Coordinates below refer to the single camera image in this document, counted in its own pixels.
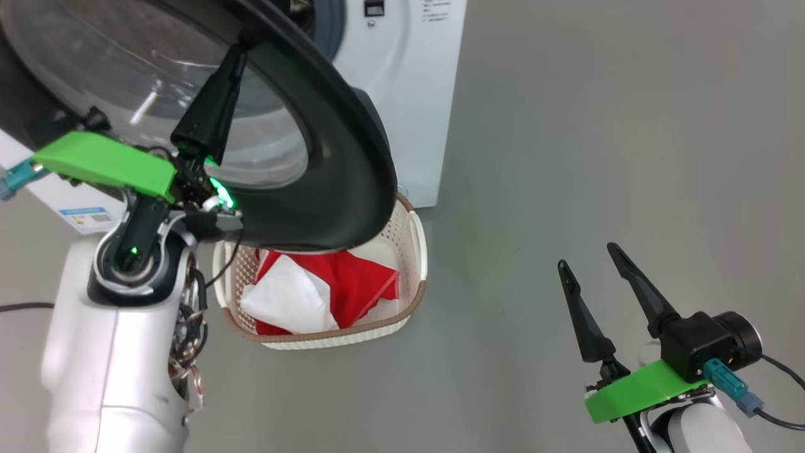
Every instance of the door glass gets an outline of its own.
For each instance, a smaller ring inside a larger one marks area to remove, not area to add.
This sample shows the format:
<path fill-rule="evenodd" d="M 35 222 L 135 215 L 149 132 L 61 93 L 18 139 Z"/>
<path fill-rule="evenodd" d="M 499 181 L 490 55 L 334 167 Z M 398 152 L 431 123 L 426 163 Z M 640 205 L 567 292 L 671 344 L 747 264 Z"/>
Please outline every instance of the door glass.
<path fill-rule="evenodd" d="M 62 102 L 96 106 L 112 135 L 175 151 L 171 132 L 229 44 L 143 0 L 3 0 L 3 30 L 20 59 Z M 221 167 L 228 185 L 287 185 L 308 165 L 303 135 L 282 101 L 248 68 Z"/>

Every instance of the green light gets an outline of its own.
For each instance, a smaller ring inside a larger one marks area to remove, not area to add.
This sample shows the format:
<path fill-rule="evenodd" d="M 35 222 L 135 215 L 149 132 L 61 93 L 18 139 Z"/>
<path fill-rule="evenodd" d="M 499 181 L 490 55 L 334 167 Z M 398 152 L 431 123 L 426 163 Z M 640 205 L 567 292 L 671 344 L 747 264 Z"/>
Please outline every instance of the green light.
<path fill-rule="evenodd" d="M 209 178 L 209 181 L 213 184 L 213 187 L 215 188 L 216 192 L 218 192 L 218 197 L 221 199 L 221 201 L 223 203 L 226 204 L 226 207 L 228 207 L 230 209 L 234 208 L 235 207 L 235 201 L 229 195 L 229 191 L 226 190 L 226 187 L 224 187 L 224 185 L 221 184 L 215 178 Z"/>

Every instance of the blue and white sticker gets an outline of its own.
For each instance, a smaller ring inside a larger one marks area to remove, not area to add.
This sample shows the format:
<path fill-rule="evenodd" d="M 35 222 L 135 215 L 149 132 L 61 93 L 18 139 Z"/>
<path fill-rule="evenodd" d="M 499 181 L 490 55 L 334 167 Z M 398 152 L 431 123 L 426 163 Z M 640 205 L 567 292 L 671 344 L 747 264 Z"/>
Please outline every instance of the blue and white sticker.
<path fill-rule="evenodd" d="M 59 210 L 59 214 L 84 235 L 107 232 L 118 224 L 118 220 L 103 208 Z"/>

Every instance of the gray floor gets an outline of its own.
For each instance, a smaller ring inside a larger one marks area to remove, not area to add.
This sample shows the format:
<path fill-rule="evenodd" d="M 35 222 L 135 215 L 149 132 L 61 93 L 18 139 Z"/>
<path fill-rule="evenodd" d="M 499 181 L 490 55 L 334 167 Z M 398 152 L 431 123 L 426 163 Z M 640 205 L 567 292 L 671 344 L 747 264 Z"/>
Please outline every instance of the gray floor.
<path fill-rule="evenodd" d="M 615 240 L 684 314 L 737 310 L 805 371 L 805 5 L 471 1 L 427 298 L 396 335 L 327 351 L 250 344 L 209 316 L 190 452 L 629 451 L 584 412 L 556 276 L 567 258 L 630 367 L 648 339 Z M 51 300 L 72 232 L 0 206 L 3 303 Z M 0 316 L 0 447 L 43 451 L 48 313 Z M 805 395 L 742 377 L 781 418 Z M 805 434 L 737 418 L 755 451 Z"/>

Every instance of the laundry basket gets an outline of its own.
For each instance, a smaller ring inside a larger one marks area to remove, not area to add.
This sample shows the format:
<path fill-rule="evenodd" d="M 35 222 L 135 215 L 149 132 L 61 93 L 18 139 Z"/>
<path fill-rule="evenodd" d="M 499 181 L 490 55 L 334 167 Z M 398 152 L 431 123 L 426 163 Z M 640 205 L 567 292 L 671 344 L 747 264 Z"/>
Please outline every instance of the laundry basket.
<path fill-rule="evenodd" d="M 213 275 L 226 265 L 234 245 L 220 242 L 213 254 Z M 259 262 L 252 247 L 239 247 L 232 265 L 215 282 L 215 295 L 229 325 L 250 341 L 272 349 L 318 349 L 344 346 L 390 335 L 405 326 L 425 294 L 427 245 L 419 216 L 410 202 L 398 195 L 397 205 L 386 228 L 366 244 L 350 250 L 355 256 L 398 269 L 399 299 L 380 301 L 354 326 L 303 335 L 258 335 L 254 318 L 243 313 L 243 288 L 252 285 Z"/>

